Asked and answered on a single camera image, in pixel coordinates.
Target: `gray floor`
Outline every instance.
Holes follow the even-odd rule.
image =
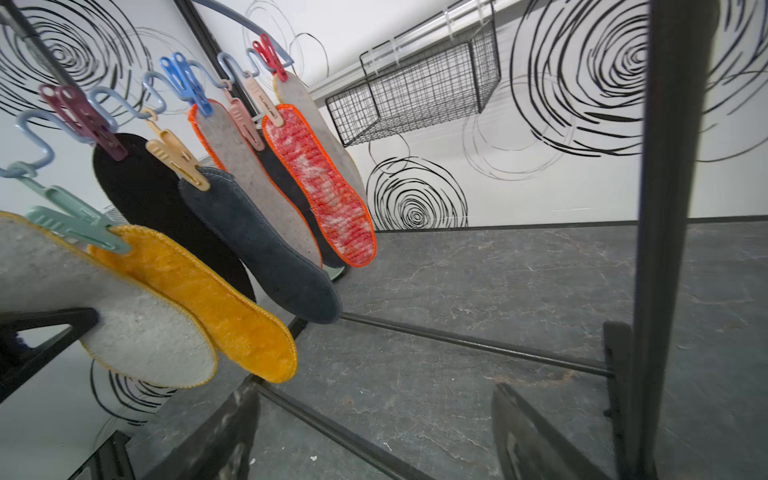
[[[601,326],[631,321],[635,227],[384,233],[338,283],[345,310],[602,358]],[[661,478],[765,478],[768,223],[690,227],[667,371]],[[604,379],[340,320],[296,341],[279,388],[439,480],[500,478],[490,399],[509,382],[614,475]],[[244,377],[180,392],[129,442],[138,477]],[[250,478],[384,478],[263,401]]]

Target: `red clothespin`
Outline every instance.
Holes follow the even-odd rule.
[[[263,46],[258,41],[254,40],[253,50],[259,52],[259,55],[261,55],[266,66],[272,70],[273,75],[277,75],[282,81],[288,81],[288,74],[286,73],[286,69],[283,68],[283,64],[280,62],[280,58],[277,56],[275,48],[272,46],[270,36],[266,33],[261,34],[261,43]]]
[[[109,130],[109,123],[88,103],[82,91],[64,85],[40,85],[38,91],[45,103],[51,106],[72,130],[84,137],[93,138],[116,161],[128,156],[128,151]]]

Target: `metal rod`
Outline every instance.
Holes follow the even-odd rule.
[[[655,475],[654,445],[682,261],[717,0],[653,0],[637,236],[627,461]]]
[[[575,356],[561,355],[546,350],[534,349],[527,346],[512,345],[509,343],[495,342],[493,340],[479,339],[474,336],[458,335],[456,333],[443,332],[429,329],[423,326],[408,325],[407,323],[392,322],[375,318],[373,316],[358,315],[344,312],[341,318],[357,323],[365,323],[370,326],[395,330],[396,332],[422,336],[424,338],[438,340],[440,342],[453,343],[467,346],[471,349],[484,350],[486,352],[501,353],[518,359],[531,360],[532,362],[546,363],[547,365],[561,366],[566,369],[579,372],[592,373],[594,375],[613,376],[613,372],[606,367],[604,362],[592,359],[582,359]]]
[[[12,0],[0,0],[0,18],[2,23],[10,26],[14,33],[25,43],[35,60],[58,82],[59,85],[69,85],[80,90],[77,82],[56,60],[48,47],[40,38],[35,28],[29,23],[21,10]]]
[[[205,56],[208,57],[208,61],[210,61],[210,63],[214,66],[216,73],[221,78],[227,78],[227,73],[224,71],[221,65],[219,65],[219,60],[216,58],[216,56],[221,51],[221,47],[214,38],[213,34],[210,33],[207,25],[205,25],[203,18],[200,17],[200,13],[197,11],[194,5],[192,5],[190,0],[174,0],[174,3],[179,9],[181,16],[184,17],[184,21],[187,23],[187,25],[189,25],[190,30],[192,30],[194,37],[203,48]],[[251,117],[256,117],[258,115],[256,108],[253,107],[253,104],[250,101],[250,96],[245,92],[245,90],[243,90],[240,84],[232,84],[232,96],[234,98],[239,98],[245,104],[245,108],[248,109],[248,114]]]
[[[360,435],[356,435],[333,420],[315,412],[309,406],[283,392],[272,389],[267,386],[266,382],[262,383],[262,380],[258,377],[251,376],[251,379],[256,384],[259,393],[267,397],[271,402],[274,402],[280,408],[365,460],[390,478],[395,480],[434,480],[413,465],[409,465],[394,455],[385,452]]]

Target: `felt insole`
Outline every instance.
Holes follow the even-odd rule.
[[[299,210],[285,198],[261,167],[253,150],[224,106],[210,101],[206,117],[194,105],[189,121],[216,165],[228,171],[262,212],[272,228],[298,253],[322,266],[320,251]]]
[[[174,171],[147,151],[145,138],[133,134],[115,136],[128,150],[123,161],[114,161],[99,146],[93,156],[96,178],[109,201],[128,222],[168,235],[240,293],[256,301],[240,259],[181,200],[179,177]]]
[[[261,166],[264,167],[266,174],[270,176],[272,182],[275,183],[275,186],[279,188],[280,191],[288,197],[288,200],[296,205],[296,208],[301,212],[304,220],[306,220],[306,224],[309,225],[310,230],[312,231],[313,237],[315,237],[317,246],[320,248],[320,255],[323,257],[323,263],[334,268],[345,266],[346,263],[344,263],[344,260],[339,258],[339,255],[333,247],[328,244],[328,240],[323,236],[320,225],[317,224],[315,214],[312,212],[312,206],[304,196],[304,192],[301,191],[301,187],[299,187],[293,177],[290,176],[290,173],[285,168],[285,165],[283,165],[283,162],[281,162],[275,155],[275,152],[272,151],[269,145],[266,145],[266,141],[264,144],[264,150],[257,152],[259,162],[261,162]]]
[[[240,256],[264,292],[285,310],[310,322],[336,320],[341,302],[328,275],[277,234],[234,176],[216,168],[201,167],[199,171],[210,182],[210,189],[202,192],[180,181],[181,197]]]
[[[0,311],[96,309],[81,342],[108,369],[178,388],[216,372],[214,346],[190,312],[25,218],[0,212],[0,257]]]
[[[283,322],[162,233],[138,225],[111,231],[131,251],[118,255],[89,247],[91,255],[186,307],[214,345],[245,370],[273,383],[293,377],[296,344]]]
[[[349,265],[371,263],[376,235],[362,198],[333,166],[301,113],[287,104],[277,109],[285,124],[275,127],[265,116],[261,121],[264,138],[301,187],[323,236]]]
[[[355,192],[357,192],[363,203],[367,206],[366,185],[362,181],[352,156],[349,155],[349,152],[346,151],[328,127],[301,79],[288,71],[286,74],[288,75],[287,81],[281,81],[277,75],[272,77],[277,99],[280,103],[293,105],[301,112],[304,120],[306,120],[312,132],[314,132],[317,140],[323,146],[323,150],[326,151],[341,176],[355,189]]]

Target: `black wire basket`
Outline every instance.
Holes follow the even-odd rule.
[[[402,59],[395,50],[394,63],[383,68],[364,57],[373,58],[376,49],[394,45],[408,32],[360,55],[366,77],[326,99],[342,144],[348,147],[482,112],[502,77],[493,5],[488,6],[490,15],[483,18],[479,8],[476,22],[444,40]]]

